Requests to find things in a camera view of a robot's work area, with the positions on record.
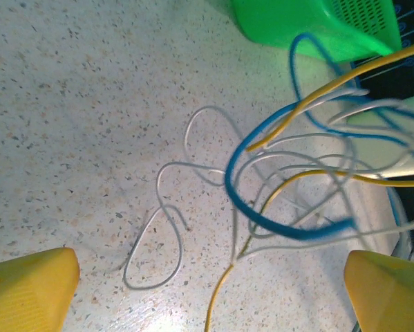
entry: green plastic basket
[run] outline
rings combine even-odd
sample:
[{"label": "green plastic basket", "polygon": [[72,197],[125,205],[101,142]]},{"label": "green plastic basket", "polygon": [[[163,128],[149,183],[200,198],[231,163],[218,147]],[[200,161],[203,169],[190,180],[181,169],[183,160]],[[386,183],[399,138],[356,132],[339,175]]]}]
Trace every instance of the green plastic basket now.
[{"label": "green plastic basket", "polygon": [[[402,48],[392,0],[232,0],[253,42],[289,48],[300,33],[314,34],[337,62],[388,55]],[[321,58],[310,43],[298,52]]]}]

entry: speckled floor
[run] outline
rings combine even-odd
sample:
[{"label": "speckled floor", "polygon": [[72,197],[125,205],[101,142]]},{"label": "speckled floor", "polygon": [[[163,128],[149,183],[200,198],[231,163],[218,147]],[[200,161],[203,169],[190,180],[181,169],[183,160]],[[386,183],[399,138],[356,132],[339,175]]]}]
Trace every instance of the speckled floor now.
[{"label": "speckled floor", "polygon": [[[158,205],[156,172],[182,160],[182,131],[197,108],[222,106],[247,133],[294,100],[286,52],[247,41],[227,11],[220,0],[0,1],[0,261],[75,249],[81,279],[64,331],[202,331],[229,263],[231,207],[221,188],[170,170],[164,195],[192,228],[182,232],[180,273],[160,289],[132,292],[119,267]],[[297,63],[304,91],[330,78],[320,61]],[[288,130],[312,129],[300,119]],[[202,116],[194,135],[199,163],[223,167],[237,144],[216,116]],[[319,183],[310,186],[317,195]],[[350,196],[365,229],[392,220],[384,190],[353,183]],[[372,245],[390,252],[392,242]],[[350,331],[342,270],[359,247],[351,241],[241,264],[220,292],[213,331]],[[161,216],[131,280],[161,280],[176,262],[176,238]]]}]

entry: blue wire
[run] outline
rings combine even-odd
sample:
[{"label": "blue wire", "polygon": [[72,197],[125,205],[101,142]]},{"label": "blue wire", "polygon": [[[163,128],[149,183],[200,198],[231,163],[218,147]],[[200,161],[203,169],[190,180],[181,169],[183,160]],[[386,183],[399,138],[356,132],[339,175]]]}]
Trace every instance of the blue wire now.
[{"label": "blue wire", "polygon": [[[290,52],[290,69],[291,69],[291,75],[292,75],[292,81],[294,90],[296,91],[296,94],[300,96],[299,92],[299,86],[297,84],[297,78],[295,76],[294,72],[294,51],[297,47],[297,43],[302,40],[303,38],[309,38],[311,40],[314,40],[316,43],[315,46],[321,51],[323,57],[327,60],[327,63],[335,70],[335,72],[338,75],[341,75],[341,69],[333,62],[329,54],[326,52],[326,50],[323,48],[323,46],[320,45],[320,43],[311,35],[311,34],[303,34],[300,39],[297,37],[295,39],[296,43],[292,45],[293,52]],[[361,100],[365,100],[365,98],[360,99],[358,97],[354,96],[343,96],[342,98],[335,98],[335,100],[348,100],[348,101],[354,101],[359,102]],[[284,116],[286,113],[292,111],[295,106],[298,104],[298,102],[294,102],[292,104],[289,104],[282,109],[279,109],[277,112],[273,113],[271,116],[269,116],[266,120],[264,120],[258,127],[256,127],[246,138],[243,139],[243,141],[239,144],[239,146],[236,148],[234,153],[232,154],[232,157],[230,158],[227,169],[225,170],[225,190],[228,193],[229,198],[233,202],[234,206],[240,210],[246,217],[248,217],[250,220],[255,222],[256,224],[260,225],[261,227],[265,228],[266,230],[269,230],[273,233],[283,235],[284,237],[288,237],[291,239],[296,240],[314,240],[314,239],[320,239],[322,237],[327,237],[332,234],[335,234],[337,232],[340,232],[342,230],[345,230],[346,228],[356,228],[355,221],[352,217],[342,219],[336,223],[333,223],[331,225],[323,226],[318,229],[313,230],[302,230],[297,228],[292,228],[290,226],[281,225],[277,223],[276,221],[273,221],[269,218],[266,218],[262,214],[254,211],[250,206],[248,206],[237,194],[236,190],[234,189],[233,183],[232,183],[232,174],[233,170],[236,166],[237,160],[241,156],[241,154],[245,151],[245,148],[251,143],[255,137],[257,137],[264,129],[266,129],[268,126],[270,126],[274,121],[278,120],[281,116]],[[335,133],[338,135],[343,136],[350,136],[350,137],[359,137],[359,138],[374,138],[374,139],[381,139],[381,140],[387,140],[390,142],[397,143],[398,145],[408,147],[408,145],[405,142],[402,142],[401,140],[398,140],[394,137],[389,136],[383,136],[383,135],[372,135],[372,134],[360,134],[360,133],[344,133],[341,131],[336,131],[334,129],[329,129],[317,120],[315,120],[310,112],[305,113],[307,117],[310,119],[310,121],[316,125],[318,128],[321,128],[327,132]],[[412,114],[407,113],[406,114],[409,117],[413,117]],[[391,200],[391,207],[393,210],[393,213],[395,213],[395,202]]]}]

